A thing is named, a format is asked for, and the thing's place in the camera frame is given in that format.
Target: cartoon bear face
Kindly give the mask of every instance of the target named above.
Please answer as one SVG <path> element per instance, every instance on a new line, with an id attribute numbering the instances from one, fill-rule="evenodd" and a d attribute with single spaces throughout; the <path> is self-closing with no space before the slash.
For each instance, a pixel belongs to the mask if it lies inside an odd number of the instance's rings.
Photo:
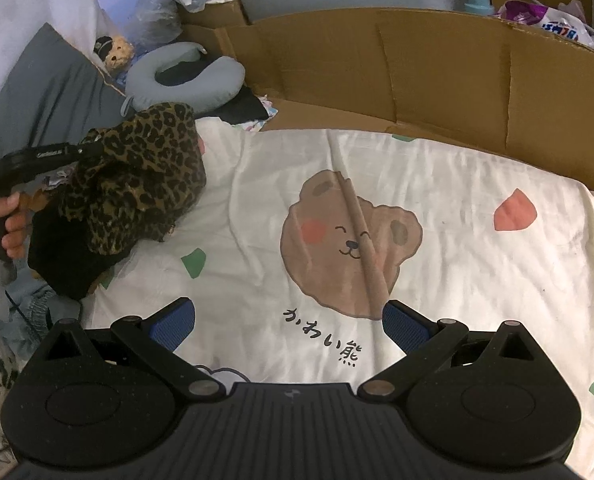
<path id="1" fill-rule="evenodd" d="M 346 316 L 378 320 L 422 232 L 413 212 L 374 206 L 356 195 L 350 179 L 324 170 L 290 206 L 280 250 L 304 294 Z"/>

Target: gray neck pillow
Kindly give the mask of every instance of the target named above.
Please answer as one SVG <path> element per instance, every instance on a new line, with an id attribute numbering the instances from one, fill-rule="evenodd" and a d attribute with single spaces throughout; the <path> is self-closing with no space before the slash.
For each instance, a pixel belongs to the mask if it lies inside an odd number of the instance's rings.
<path id="1" fill-rule="evenodd" d="M 172 43 L 149 52 L 126 75 L 126 95 L 137 111 L 159 103 L 185 103 L 196 114 L 212 112 L 241 90 L 246 71 L 232 57 L 222 56 L 195 79 L 177 86 L 164 86 L 155 75 L 182 61 L 197 61 L 206 51 L 198 43 Z"/>

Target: red shape print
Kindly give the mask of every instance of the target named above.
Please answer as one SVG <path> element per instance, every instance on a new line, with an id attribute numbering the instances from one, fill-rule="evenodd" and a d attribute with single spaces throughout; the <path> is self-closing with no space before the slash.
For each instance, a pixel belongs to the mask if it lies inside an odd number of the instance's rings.
<path id="1" fill-rule="evenodd" d="M 319 220 L 306 220 L 301 224 L 301 239 L 309 245 L 321 243 L 326 235 L 326 224 Z"/>
<path id="2" fill-rule="evenodd" d="M 520 189 L 515 189 L 494 212 L 495 231 L 521 231 L 537 219 L 537 210 Z"/>

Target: gray cloth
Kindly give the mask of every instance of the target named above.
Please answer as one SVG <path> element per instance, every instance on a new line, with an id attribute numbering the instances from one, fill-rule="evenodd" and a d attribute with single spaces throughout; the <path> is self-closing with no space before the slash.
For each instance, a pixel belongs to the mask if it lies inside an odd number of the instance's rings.
<path id="1" fill-rule="evenodd" d="M 117 126 L 123 102 L 110 78 L 46 23 L 0 91 L 0 158 L 30 146 L 77 144 L 93 128 Z"/>
<path id="2" fill-rule="evenodd" d="M 19 309 L 11 305 L 8 321 L 0 321 L 0 336 L 20 360 L 30 359 L 48 334 L 49 324 L 69 317 L 80 318 L 79 301 L 57 296 L 46 282 L 33 278 L 27 266 L 18 270 L 17 279 L 6 291 Z"/>
<path id="3" fill-rule="evenodd" d="M 205 53 L 198 43 L 172 43 L 149 52 L 126 75 L 126 94 L 135 110 L 160 103 L 185 103 L 195 114 L 216 110 L 234 98 L 244 84 L 245 69 L 232 57 L 221 56 L 191 81 L 164 86 L 155 74 L 183 61 L 197 61 Z"/>

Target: bed sheet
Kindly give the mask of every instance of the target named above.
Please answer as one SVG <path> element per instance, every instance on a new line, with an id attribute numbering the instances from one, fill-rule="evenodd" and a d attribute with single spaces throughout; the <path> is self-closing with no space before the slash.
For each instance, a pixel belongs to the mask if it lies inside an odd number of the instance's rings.
<path id="1" fill-rule="evenodd" d="M 383 332 L 384 296 L 471 330 L 518 319 L 579 400 L 568 465 L 594 480 L 592 192 L 424 139 L 217 119 L 198 131 L 202 197 L 167 240 L 116 266 L 87 327 L 187 296 L 195 327 L 176 353 L 228 385 L 356 388 L 404 355 Z"/>

